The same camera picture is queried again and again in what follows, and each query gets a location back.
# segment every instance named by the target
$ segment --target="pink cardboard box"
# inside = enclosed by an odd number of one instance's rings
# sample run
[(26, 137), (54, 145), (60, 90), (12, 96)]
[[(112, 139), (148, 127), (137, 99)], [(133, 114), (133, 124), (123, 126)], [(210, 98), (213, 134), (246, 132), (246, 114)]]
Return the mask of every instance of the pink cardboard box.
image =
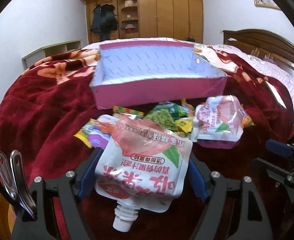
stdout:
[(222, 95), (227, 75), (193, 53), (193, 44), (103, 44), (90, 87), (98, 109)]

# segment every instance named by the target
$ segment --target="metal screw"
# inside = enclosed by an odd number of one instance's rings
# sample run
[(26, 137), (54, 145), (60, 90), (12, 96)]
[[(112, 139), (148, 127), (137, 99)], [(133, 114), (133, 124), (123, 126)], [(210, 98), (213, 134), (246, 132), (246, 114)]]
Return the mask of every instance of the metal screw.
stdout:
[(73, 171), (68, 171), (68, 172), (66, 172), (66, 176), (67, 176), (68, 178), (72, 178), (74, 175), (75, 175), (75, 173), (74, 173)]
[(219, 173), (218, 171), (213, 171), (213, 172), (211, 173), (211, 176), (212, 176), (213, 178), (219, 178), (219, 177), (220, 177), (220, 173)]
[(247, 182), (247, 183), (250, 183), (250, 182), (251, 182), (251, 178), (250, 178), (249, 176), (245, 176), (245, 177), (243, 178), (243, 180), (244, 180), (245, 182)]
[(11, 196), (12, 199), (16, 199), (16, 193), (15, 192), (10, 193), (10, 196)]
[(34, 182), (39, 183), (41, 182), (42, 178), (40, 176), (34, 178)]

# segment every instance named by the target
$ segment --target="red item on shelf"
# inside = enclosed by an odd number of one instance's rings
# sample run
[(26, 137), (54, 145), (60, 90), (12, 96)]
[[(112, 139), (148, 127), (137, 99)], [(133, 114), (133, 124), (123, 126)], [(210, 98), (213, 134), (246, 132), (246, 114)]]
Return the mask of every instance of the red item on shelf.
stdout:
[(135, 33), (136, 32), (136, 28), (126, 28), (125, 29), (125, 33)]

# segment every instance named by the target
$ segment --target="blue gripper pad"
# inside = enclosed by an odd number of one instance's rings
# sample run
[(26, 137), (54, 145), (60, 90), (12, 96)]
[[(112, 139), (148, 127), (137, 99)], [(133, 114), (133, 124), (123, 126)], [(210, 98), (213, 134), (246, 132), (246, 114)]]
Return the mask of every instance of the blue gripper pad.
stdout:
[(88, 197), (95, 186), (95, 169), (103, 151), (103, 149), (100, 149), (96, 153), (96, 155), (94, 156), (93, 160), (89, 164), (87, 170), (85, 171), (84, 175), (80, 180), (79, 193), (77, 195), (77, 197), (80, 200), (83, 200), (85, 197)]
[(292, 156), (290, 146), (271, 139), (266, 141), (266, 150), (285, 158)]
[(191, 158), (189, 159), (187, 175), (196, 197), (206, 202), (209, 199), (209, 195), (207, 194), (205, 179)]

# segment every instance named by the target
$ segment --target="white wall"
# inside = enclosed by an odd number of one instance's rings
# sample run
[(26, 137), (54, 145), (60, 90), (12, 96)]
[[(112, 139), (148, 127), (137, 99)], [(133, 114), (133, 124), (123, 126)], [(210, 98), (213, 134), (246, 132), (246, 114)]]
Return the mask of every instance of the white wall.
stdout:
[(24, 71), (22, 58), (50, 44), (88, 44), (81, 0), (12, 0), (0, 14), (0, 103)]
[(203, 0), (203, 43), (222, 44), (220, 30), (264, 29), (294, 44), (294, 27), (282, 11), (255, 7), (254, 0)]

